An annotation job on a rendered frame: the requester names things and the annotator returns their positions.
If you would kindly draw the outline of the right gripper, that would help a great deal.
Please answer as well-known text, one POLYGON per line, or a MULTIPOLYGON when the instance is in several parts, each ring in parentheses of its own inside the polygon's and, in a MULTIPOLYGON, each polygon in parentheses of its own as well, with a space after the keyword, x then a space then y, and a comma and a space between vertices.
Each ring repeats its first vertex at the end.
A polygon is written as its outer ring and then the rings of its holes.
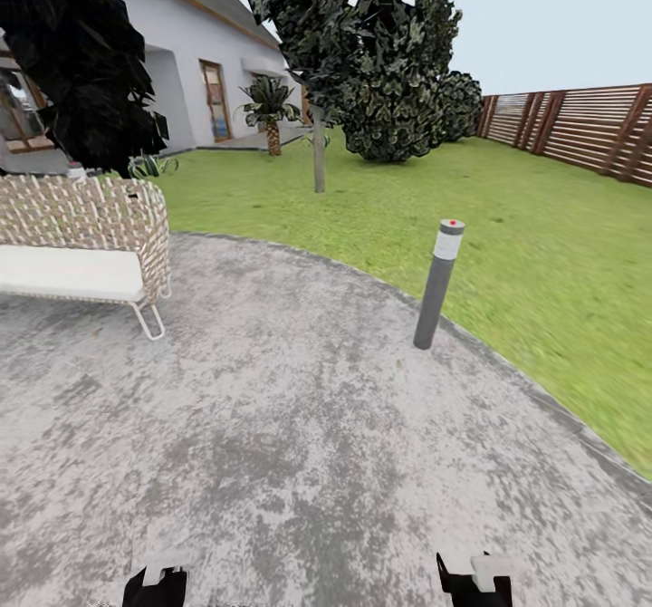
POLYGON ((494 577, 494 592, 482 593, 471 574, 448 573, 440 553, 436 559, 443 593, 451 593, 454 607, 513 607, 513 587, 508 577, 494 577))

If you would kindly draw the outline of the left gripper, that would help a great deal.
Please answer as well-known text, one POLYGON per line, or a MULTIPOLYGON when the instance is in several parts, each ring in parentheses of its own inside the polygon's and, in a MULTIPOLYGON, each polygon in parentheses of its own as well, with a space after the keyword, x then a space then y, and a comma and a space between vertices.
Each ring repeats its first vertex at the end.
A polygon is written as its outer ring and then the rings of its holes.
POLYGON ((150 603, 152 607, 182 607, 187 586, 187 572, 177 571, 161 578, 158 585, 145 585, 143 575, 131 577, 124 588, 122 607, 150 603))

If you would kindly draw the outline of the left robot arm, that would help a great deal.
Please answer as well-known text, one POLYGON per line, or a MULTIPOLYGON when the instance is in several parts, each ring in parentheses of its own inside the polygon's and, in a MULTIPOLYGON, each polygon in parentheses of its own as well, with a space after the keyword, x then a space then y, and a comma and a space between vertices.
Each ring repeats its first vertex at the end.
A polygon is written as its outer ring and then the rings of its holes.
POLYGON ((187 572, 176 569, 193 564, 197 558, 196 548, 149 554, 146 570, 126 584, 122 607, 182 607, 187 572))

